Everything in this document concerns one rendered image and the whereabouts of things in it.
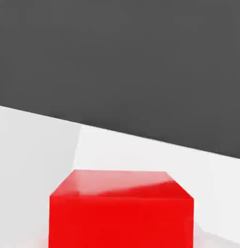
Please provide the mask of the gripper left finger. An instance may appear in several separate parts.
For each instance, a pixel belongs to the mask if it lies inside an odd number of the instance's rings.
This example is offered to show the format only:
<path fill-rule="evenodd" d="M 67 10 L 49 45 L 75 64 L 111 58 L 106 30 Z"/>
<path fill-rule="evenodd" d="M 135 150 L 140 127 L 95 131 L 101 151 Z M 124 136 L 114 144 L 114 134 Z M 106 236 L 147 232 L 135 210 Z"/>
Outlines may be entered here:
<path fill-rule="evenodd" d="M 24 248 L 48 248 L 48 232 L 28 233 L 24 238 Z"/>

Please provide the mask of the small red cube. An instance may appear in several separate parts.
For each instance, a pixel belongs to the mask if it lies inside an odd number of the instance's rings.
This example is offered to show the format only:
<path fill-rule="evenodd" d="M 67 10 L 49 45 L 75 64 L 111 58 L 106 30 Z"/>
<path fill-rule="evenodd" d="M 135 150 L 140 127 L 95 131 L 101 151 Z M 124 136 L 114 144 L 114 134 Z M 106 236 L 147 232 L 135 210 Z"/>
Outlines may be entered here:
<path fill-rule="evenodd" d="M 193 248 L 193 217 L 166 172 L 74 170 L 49 198 L 48 248 Z"/>

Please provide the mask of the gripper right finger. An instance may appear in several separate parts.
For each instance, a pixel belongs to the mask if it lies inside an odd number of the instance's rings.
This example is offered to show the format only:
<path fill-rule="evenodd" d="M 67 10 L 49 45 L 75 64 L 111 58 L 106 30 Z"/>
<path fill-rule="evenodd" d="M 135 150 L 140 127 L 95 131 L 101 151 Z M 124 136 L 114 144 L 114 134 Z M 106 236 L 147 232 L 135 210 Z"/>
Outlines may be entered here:
<path fill-rule="evenodd" d="M 240 248 L 240 244 L 203 231 L 194 226 L 193 248 Z"/>

